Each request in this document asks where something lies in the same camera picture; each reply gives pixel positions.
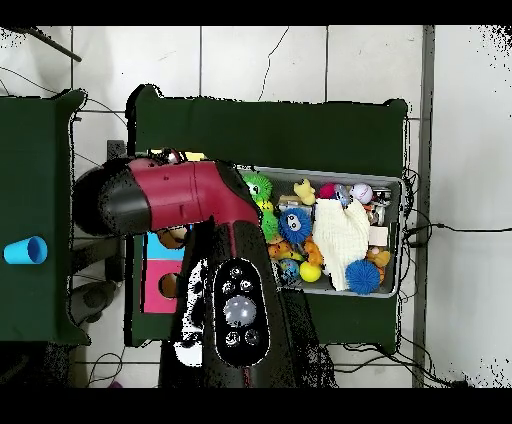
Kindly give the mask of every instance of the pink toy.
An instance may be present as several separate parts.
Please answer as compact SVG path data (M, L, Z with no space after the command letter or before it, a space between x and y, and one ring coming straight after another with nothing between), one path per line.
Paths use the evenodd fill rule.
M327 183L318 190L319 199L332 199L334 196L334 183Z
M181 261L148 259L144 283L145 299L144 304L141 305L143 313L174 314L176 312L177 300L164 297L160 293L158 282L165 274L179 273L180 270Z

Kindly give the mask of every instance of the pink box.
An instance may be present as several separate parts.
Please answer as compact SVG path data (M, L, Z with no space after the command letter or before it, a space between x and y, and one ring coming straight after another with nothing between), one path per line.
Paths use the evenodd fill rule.
M181 271L181 261L148 259L146 269L146 281L143 282L144 275L141 277L141 287L144 287L144 304L141 304L143 313L152 314L173 314L176 312L177 300L164 297L158 288L158 282L163 275L169 273L179 273Z

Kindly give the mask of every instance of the yellow ball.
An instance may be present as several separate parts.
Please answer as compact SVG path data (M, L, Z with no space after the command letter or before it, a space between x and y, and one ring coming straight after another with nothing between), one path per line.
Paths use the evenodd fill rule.
M309 262L302 262L299 272L304 281L314 283L322 275L322 268L318 265L311 265Z

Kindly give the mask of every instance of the blue cup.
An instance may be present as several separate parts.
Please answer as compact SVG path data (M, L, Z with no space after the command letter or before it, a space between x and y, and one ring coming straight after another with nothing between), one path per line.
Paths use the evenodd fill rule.
M41 237L30 237L11 243L4 248L5 262L11 265L38 265L46 260L48 247Z

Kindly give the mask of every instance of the green spiky toy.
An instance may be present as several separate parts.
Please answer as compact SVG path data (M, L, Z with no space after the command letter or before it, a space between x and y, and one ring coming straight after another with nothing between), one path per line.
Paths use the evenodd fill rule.
M272 183L267 177L257 174L245 174L243 176L245 183L249 186L249 192L255 202L265 202L270 198Z
M261 220L261 229L265 235L265 241L268 243L278 233L278 222L272 211L263 211L263 219Z

